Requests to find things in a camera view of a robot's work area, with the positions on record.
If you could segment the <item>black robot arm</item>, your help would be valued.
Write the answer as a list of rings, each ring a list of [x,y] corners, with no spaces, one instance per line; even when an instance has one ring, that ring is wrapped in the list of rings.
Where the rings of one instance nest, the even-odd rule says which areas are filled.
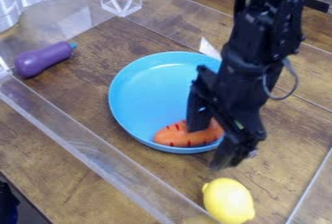
[[[269,99],[283,70],[292,68],[288,56],[305,39],[301,16],[305,0],[234,0],[233,29],[224,45],[217,72],[197,67],[186,108],[190,132],[216,120],[225,136],[210,168],[237,166],[257,152],[266,139],[260,108]]]

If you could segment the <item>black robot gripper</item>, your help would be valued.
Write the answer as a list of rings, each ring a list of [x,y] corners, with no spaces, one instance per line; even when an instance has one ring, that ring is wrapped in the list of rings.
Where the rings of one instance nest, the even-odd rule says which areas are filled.
[[[257,155],[253,144],[266,138],[260,109],[281,69],[281,62],[246,60],[229,45],[222,49],[218,72],[204,65],[197,67],[187,96],[186,128],[190,132],[206,130],[216,118],[226,131],[209,164],[212,170],[236,167]]]

